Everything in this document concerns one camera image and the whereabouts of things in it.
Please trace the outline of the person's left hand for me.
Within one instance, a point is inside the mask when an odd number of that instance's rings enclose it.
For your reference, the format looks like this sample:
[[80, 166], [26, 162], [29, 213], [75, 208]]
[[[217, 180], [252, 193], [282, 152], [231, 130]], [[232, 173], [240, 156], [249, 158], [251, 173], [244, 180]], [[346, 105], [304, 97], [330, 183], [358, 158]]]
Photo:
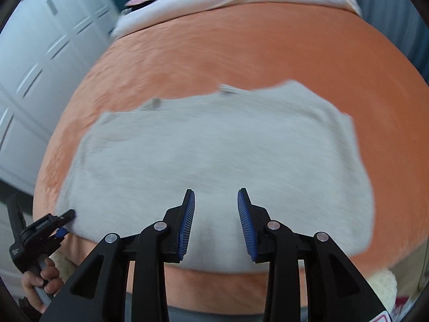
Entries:
[[54, 261], [47, 257], [44, 262], [45, 268], [38, 275], [31, 271], [26, 271], [21, 279], [21, 285], [29, 304], [42, 314], [47, 309], [47, 306], [37, 294], [36, 287], [42, 288], [47, 294], [55, 296], [64, 286], [64, 281], [60, 277], [60, 271]]

